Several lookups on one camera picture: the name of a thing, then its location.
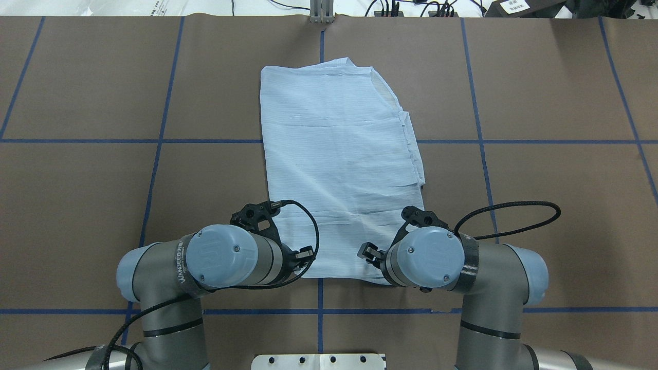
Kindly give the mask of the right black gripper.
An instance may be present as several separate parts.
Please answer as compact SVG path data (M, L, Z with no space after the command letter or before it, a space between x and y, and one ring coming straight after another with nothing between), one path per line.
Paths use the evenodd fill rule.
M388 250L379 250L372 242L364 242L360 246L358 258L363 258L366 263L374 265L381 272L388 272Z

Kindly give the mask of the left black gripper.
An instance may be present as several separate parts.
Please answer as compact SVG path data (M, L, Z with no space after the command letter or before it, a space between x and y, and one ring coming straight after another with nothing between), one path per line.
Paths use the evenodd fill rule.
M286 281L296 271L297 266L307 266L315 260L315 250L312 246L306 246L298 250L292 250L285 243L280 244L282 262L278 281Z

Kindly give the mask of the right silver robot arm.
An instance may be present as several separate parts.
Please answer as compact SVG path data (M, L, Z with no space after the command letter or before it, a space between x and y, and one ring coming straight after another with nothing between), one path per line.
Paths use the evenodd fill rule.
M423 227L404 232L387 250L365 242L357 255L393 286L462 296L456 369L594 368L583 355L522 342L523 309L540 303L550 282L535 251Z

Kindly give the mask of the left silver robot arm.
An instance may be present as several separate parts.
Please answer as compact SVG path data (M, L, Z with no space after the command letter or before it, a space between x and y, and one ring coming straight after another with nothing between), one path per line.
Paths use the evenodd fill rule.
M210 225L126 253L117 267L122 296L140 307L106 344L47 358L43 369L209 369L200 300L224 289L290 284L319 244L292 250L275 232Z

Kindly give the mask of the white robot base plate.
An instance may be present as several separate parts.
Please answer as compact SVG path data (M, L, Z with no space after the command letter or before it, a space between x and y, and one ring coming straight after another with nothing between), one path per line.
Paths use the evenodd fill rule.
M251 369L386 369L386 356L372 353L258 355Z

